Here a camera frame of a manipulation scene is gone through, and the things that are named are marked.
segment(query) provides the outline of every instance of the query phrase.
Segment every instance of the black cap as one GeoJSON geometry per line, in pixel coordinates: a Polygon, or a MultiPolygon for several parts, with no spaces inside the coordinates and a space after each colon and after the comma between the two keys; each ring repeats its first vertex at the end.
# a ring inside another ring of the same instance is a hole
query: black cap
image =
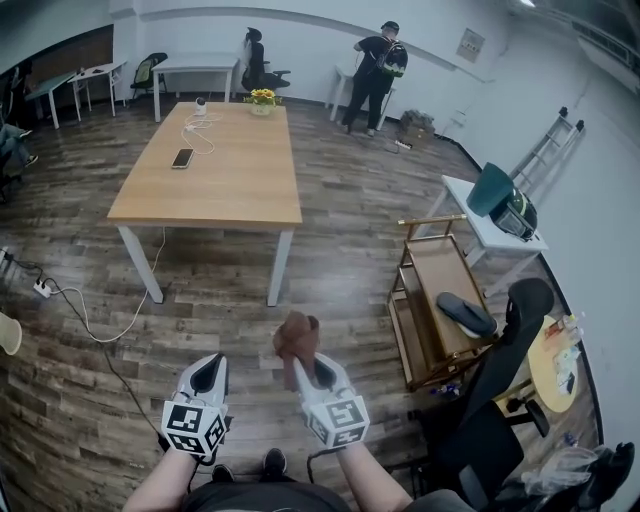
{"type": "Polygon", "coordinates": [[[387,21],[384,25],[380,27],[380,29],[382,30],[384,30],[385,28],[390,28],[391,30],[400,32],[400,25],[398,25],[395,21],[387,21]]]}

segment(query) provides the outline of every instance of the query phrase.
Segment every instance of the white cable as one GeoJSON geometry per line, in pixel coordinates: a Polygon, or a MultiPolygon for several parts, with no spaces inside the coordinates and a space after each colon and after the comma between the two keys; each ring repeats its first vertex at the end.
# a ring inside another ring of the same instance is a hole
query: white cable
{"type": "Polygon", "coordinates": [[[184,120],[184,128],[182,129],[182,138],[187,144],[189,144],[189,147],[193,150],[193,152],[196,155],[210,155],[216,149],[216,146],[213,142],[211,142],[204,135],[196,131],[204,128],[211,128],[213,126],[213,123],[217,121],[222,121],[222,118],[224,117],[222,114],[211,114],[211,116],[213,117],[209,117],[209,115],[202,117],[202,116],[196,116],[195,114],[191,114],[189,117],[187,117],[184,120]],[[197,135],[202,140],[204,140],[207,144],[209,144],[211,146],[211,149],[204,153],[197,151],[196,148],[193,147],[193,144],[191,144],[191,142],[189,142],[189,140],[185,137],[185,132],[190,132],[197,135]]]}
{"type": "MultiPolygon", "coordinates": [[[[158,258],[160,257],[160,253],[162,252],[162,249],[164,248],[164,244],[166,242],[167,242],[167,235],[165,233],[165,229],[162,228],[162,245],[160,246],[160,249],[158,249],[158,253],[156,254],[156,259],[153,262],[153,267],[151,267],[151,273],[152,274],[156,269],[156,265],[158,264],[158,258]]],[[[127,332],[129,332],[129,329],[131,329],[131,327],[133,327],[133,324],[135,323],[136,319],[138,318],[138,313],[140,313],[140,309],[142,309],[142,305],[144,304],[144,301],[147,300],[147,295],[149,295],[149,290],[144,292],[144,297],[142,297],[142,300],[140,301],[140,305],[138,306],[138,309],[136,309],[136,313],[135,313],[135,315],[133,315],[133,320],[131,320],[131,323],[129,324],[129,327],[127,327],[124,331],[122,331],[117,336],[114,336],[113,338],[110,338],[108,340],[100,340],[100,339],[96,338],[93,335],[93,333],[91,332],[91,329],[89,328],[89,315],[87,314],[87,306],[84,303],[84,296],[82,295],[82,292],[80,290],[78,290],[77,288],[74,288],[73,286],[65,286],[64,288],[61,288],[60,290],[57,290],[55,292],[51,292],[51,295],[57,295],[59,293],[65,292],[67,290],[78,292],[78,295],[80,295],[80,300],[82,301],[82,309],[84,310],[85,327],[87,328],[87,331],[89,332],[89,336],[91,336],[91,339],[93,339],[93,340],[95,340],[95,341],[97,341],[99,343],[110,343],[112,341],[116,341],[119,338],[122,338],[125,334],[127,334],[127,332]]]]}

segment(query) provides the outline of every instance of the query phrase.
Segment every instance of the cable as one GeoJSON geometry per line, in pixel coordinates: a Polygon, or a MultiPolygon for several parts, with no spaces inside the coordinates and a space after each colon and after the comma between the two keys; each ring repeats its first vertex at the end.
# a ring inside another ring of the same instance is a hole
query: cable
{"type": "MultiPolygon", "coordinates": [[[[69,306],[71,306],[71,309],[73,309],[73,312],[76,314],[76,316],[80,319],[80,322],[82,323],[82,326],[87,330],[87,332],[89,333],[89,335],[93,338],[93,335],[91,334],[91,331],[89,331],[89,329],[87,328],[86,324],[84,323],[84,320],[82,319],[82,315],[80,314],[80,312],[76,309],[76,307],[71,303],[71,301],[67,298],[67,295],[62,291],[63,289],[60,288],[60,285],[58,285],[58,283],[56,282],[56,280],[53,277],[48,277],[46,279],[46,281],[51,281],[56,288],[58,288],[58,290],[61,290],[60,292],[57,293],[62,293],[62,296],[64,297],[64,300],[67,301],[67,304],[69,304],[69,306]]],[[[133,392],[133,389],[131,389],[131,386],[129,385],[129,383],[124,380],[124,378],[122,377],[122,375],[120,375],[116,369],[113,367],[113,364],[111,363],[111,358],[109,357],[109,354],[107,353],[107,349],[105,348],[104,344],[102,344],[101,342],[98,341],[98,345],[100,346],[100,348],[102,349],[102,353],[104,354],[104,358],[107,360],[107,366],[109,366],[109,370],[111,371],[111,373],[113,373],[119,380],[120,382],[122,382],[122,384],[124,385],[125,389],[127,390],[127,392],[129,393],[129,395],[131,395],[131,399],[134,401],[134,403],[136,404],[136,407],[138,408],[138,410],[140,411],[140,414],[142,414],[142,417],[145,419],[145,421],[149,424],[149,426],[153,429],[153,431],[160,435],[160,433],[158,432],[158,429],[156,429],[156,427],[154,426],[153,423],[151,423],[151,420],[149,419],[149,417],[146,415],[146,413],[144,412],[144,410],[142,409],[142,406],[140,405],[140,402],[138,401],[138,397],[136,396],[136,394],[133,392]]]]}
{"type": "MultiPolygon", "coordinates": [[[[166,237],[166,232],[165,232],[165,228],[162,228],[162,245],[160,246],[160,249],[158,249],[158,252],[156,254],[155,260],[153,262],[153,267],[151,269],[151,272],[153,273],[156,269],[156,266],[158,264],[158,258],[160,257],[160,253],[162,252],[162,249],[164,248],[165,244],[167,242],[167,237],[166,237]]],[[[26,270],[39,270],[40,274],[38,276],[38,281],[40,281],[40,279],[42,278],[43,274],[44,274],[44,270],[42,269],[42,267],[40,267],[39,265],[36,265],[35,263],[31,263],[31,262],[21,262],[16,260],[12,254],[6,253],[5,252],[5,257],[7,259],[7,261],[13,261],[16,265],[18,265],[21,268],[24,268],[26,270]]],[[[115,336],[114,338],[111,338],[109,340],[99,340],[98,338],[96,338],[93,333],[91,332],[91,330],[89,329],[89,316],[87,314],[87,308],[84,302],[84,296],[82,295],[82,292],[77,289],[74,288],[72,286],[67,286],[65,288],[62,288],[53,277],[47,277],[44,281],[43,284],[45,284],[47,281],[51,281],[54,286],[58,289],[57,291],[53,291],[51,294],[52,295],[58,295],[61,294],[62,297],[64,298],[64,300],[67,302],[67,304],[69,304],[69,306],[71,307],[71,309],[73,310],[73,312],[76,314],[76,316],[80,319],[80,323],[82,324],[82,326],[85,328],[85,330],[87,331],[87,333],[89,334],[89,336],[91,337],[91,339],[93,339],[95,342],[98,343],[98,345],[100,346],[100,348],[102,349],[102,354],[104,355],[104,358],[107,361],[107,366],[109,367],[109,370],[111,371],[111,373],[113,373],[113,375],[115,375],[118,380],[120,380],[120,382],[122,382],[123,386],[125,387],[125,389],[127,390],[127,392],[129,393],[129,395],[131,396],[131,399],[133,400],[133,402],[136,404],[136,407],[138,408],[138,411],[140,411],[140,414],[142,415],[142,417],[144,418],[144,420],[149,424],[149,426],[153,429],[153,431],[156,433],[156,435],[158,437],[160,437],[160,432],[158,431],[158,429],[155,427],[155,425],[151,422],[151,420],[149,419],[149,416],[147,416],[147,414],[144,412],[144,410],[142,409],[142,406],[140,405],[140,401],[138,400],[138,397],[136,396],[136,394],[134,393],[133,389],[131,388],[131,386],[129,385],[129,383],[122,377],[122,375],[120,375],[116,369],[113,367],[113,364],[111,362],[111,358],[109,357],[109,353],[107,352],[106,347],[104,346],[105,343],[111,342],[111,341],[116,341],[117,339],[121,338],[122,336],[124,336],[129,329],[131,329],[131,327],[133,326],[133,324],[135,323],[136,319],[138,318],[138,313],[140,312],[140,309],[142,308],[142,304],[144,304],[144,301],[147,298],[147,295],[149,295],[149,291],[145,291],[144,297],[142,298],[142,301],[140,301],[140,305],[138,306],[138,309],[135,312],[135,315],[133,316],[133,320],[131,321],[131,323],[129,324],[129,326],[122,332],[120,333],[118,336],[115,336]],[[65,293],[65,291],[67,290],[73,290],[75,292],[77,292],[80,295],[80,299],[82,301],[82,308],[84,310],[84,315],[85,317],[82,318],[82,315],[80,314],[80,312],[76,309],[76,307],[73,305],[73,303],[69,300],[69,298],[67,297],[67,294],[65,293]]]]}
{"type": "MultiPolygon", "coordinates": [[[[162,228],[162,245],[160,246],[160,249],[158,249],[158,252],[156,254],[156,259],[153,262],[153,267],[151,267],[151,273],[152,274],[156,270],[156,265],[158,264],[158,258],[160,257],[160,253],[162,252],[162,249],[164,248],[166,242],[167,242],[167,236],[166,236],[165,228],[162,228]]],[[[58,295],[58,294],[61,293],[62,296],[65,298],[65,300],[67,302],[69,302],[69,299],[67,299],[67,296],[65,295],[64,292],[66,292],[68,290],[71,290],[71,291],[77,292],[78,295],[80,295],[80,300],[82,301],[82,309],[84,310],[84,318],[85,318],[85,320],[83,320],[82,323],[83,323],[85,329],[87,330],[87,332],[89,333],[89,336],[91,337],[91,339],[94,340],[94,341],[97,341],[98,343],[111,343],[112,341],[116,341],[116,340],[122,338],[122,336],[124,336],[125,334],[127,334],[127,332],[129,332],[129,329],[131,329],[131,327],[133,327],[133,324],[136,322],[136,320],[138,318],[138,313],[140,313],[140,310],[142,309],[142,305],[144,304],[144,301],[147,300],[147,296],[149,295],[149,290],[146,290],[144,292],[144,297],[142,297],[142,300],[140,301],[138,309],[136,309],[136,312],[133,315],[133,319],[131,320],[131,323],[129,324],[129,326],[124,331],[122,331],[117,336],[114,336],[113,338],[109,338],[108,340],[101,340],[101,339],[96,338],[93,335],[93,333],[91,332],[91,328],[89,327],[89,315],[87,314],[87,306],[85,305],[84,296],[82,295],[82,292],[80,290],[78,290],[77,288],[74,288],[73,286],[67,286],[65,288],[60,288],[60,286],[58,286],[58,283],[56,283],[55,280],[52,277],[48,277],[47,279],[45,279],[44,283],[46,283],[47,281],[53,281],[53,283],[56,285],[56,288],[58,288],[57,291],[51,292],[51,295],[58,295]]]]}
{"type": "MultiPolygon", "coordinates": [[[[372,149],[371,146],[365,144],[364,142],[362,142],[358,137],[356,137],[353,133],[349,132],[349,135],[351,135],[355,141],[360,144],[361,147],[365,148],[365,149],[372,149]]],[[[384,139],[387,142],[391,142],[391,139],[388,139],[385,135],[383,135],[384,139]]],[[[397,155],[400,153],[400,146],[398,146],[397,144],[394,144],[396,146],[396,150],[395,151],[391,151],[390,149],[387,148],[382,148],[384,149],[387,153],[391,153],[392,155],[397,155]]]]}
{"type": "Polygon", "coordinates": [[[211,114],[211,115],[213,116],[213,118],[210,118],[209,115],[201,117],[201,116],[196,116],[195,114],[191,114],[189,117],[187,117],[184,120],[184,128],[182,128],[182,138],[187,144],[189,144],[189,147],[193,150],[193,152],[196,155],[210,155],[216,149],[216,146],[213,142],[211,142],[204,135],[201,135],[196,131],[200,129],[211,128],[213,126],[213,123],[217,121],[222,121],[222,118],[224,117],[222,114],[211,114]],[[193,147],[193,144],[191,144],[191,142],[189,142],[187,137],[185,137],[185,132],[189,132],[197,135],[202,140],[204,140],[207,144],[209,144],[211,146],[211,149],[209,151],[205,151],[204,153],[197,151],[196,148],[193,147]]]}

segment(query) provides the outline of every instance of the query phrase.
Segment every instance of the black office chair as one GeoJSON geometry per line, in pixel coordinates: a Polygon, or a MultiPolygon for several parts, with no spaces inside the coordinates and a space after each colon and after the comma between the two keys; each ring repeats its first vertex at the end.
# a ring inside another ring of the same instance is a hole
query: black office chair
{"type": "Polygon", "coordinates": [[[493,398],[506,391],[553,307],[553,293],[541,279],[523,279],[509,288],[507,325],[486,351],[464,394],[425,411],[412,411],[428,443],[429,473],[477,509],[496,496],[524,453],[511,427],[535,423],[544,437],[549,423],[537,403],[505,417],[493,398]]]}
{"type": "Polygon", "coordinates": [[[262,33],[251,27],[248,30],[245,41],[251,42],[251,55],[249,55],[247,69],[242,74],[242,87],[247,91],[254,89],[271,89],[275,91],[282,87],[289,87],[291,82],[284,80],[282,75],[288,75],[291,71],[281,70],[267,73],[265,66],[270,62],[264,60],[264,45],[260,42],[262,33]]]}
{"type": "Polygon", "coordinates": [[[20,174],[16,174],[14,176],[8,176],[4,173],[4,166],[7,164],[9,159],[11,158],[11,153],[7,153],[4,156],[0,156],[0,197],[2,198],[2,203],[7,204],[9,201],[7,196],[4,193],[4,188],[11,185],[12,182],[17,181],[18,183],[22,183],[22,176],[20,174]]]}
{"type": "MultiPolygon", "coordinates": [[[[138,69],[136,70],[136,76],[133,79],[131,88],[133,91],[132,100],[136,99],[136,94],[140,89],[143,89],[145,93],[149,92],[149,89],[153,89],[153,71],[154,66],[168,59],[166,53],[152,53],[146,59],[144,59],[138,69]]],[[[164,85],[164,92],[167,92],[167,83],[164,80],[164,74],[158,76],[159,83],[164,85]]]]}

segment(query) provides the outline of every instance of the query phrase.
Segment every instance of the round yellow table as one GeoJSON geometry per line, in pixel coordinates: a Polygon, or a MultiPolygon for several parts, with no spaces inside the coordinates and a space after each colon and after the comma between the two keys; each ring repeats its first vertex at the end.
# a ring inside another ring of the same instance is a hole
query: round yellow table
{"type": "Polygon", "coordinates": [[[565,332],[556,334],[548,341],[545,340],[544,331],[554,322],[555,320],[550,316],[544,317],[542,329],[540,329],[540,332],[533,340],[527,353],[527,360],[529,361],[529,368],[531,369],[531,381],[542,403],[553,412],[564,412],[571,407],[571,404],[576,398],[578,391],[578,372],[576,369],[573,371],[575,381],[571,393],[567,395],[560,393],[556,382],[557,374],[553,358],[563,348],[570,346],[571,342],[565,332]]]}

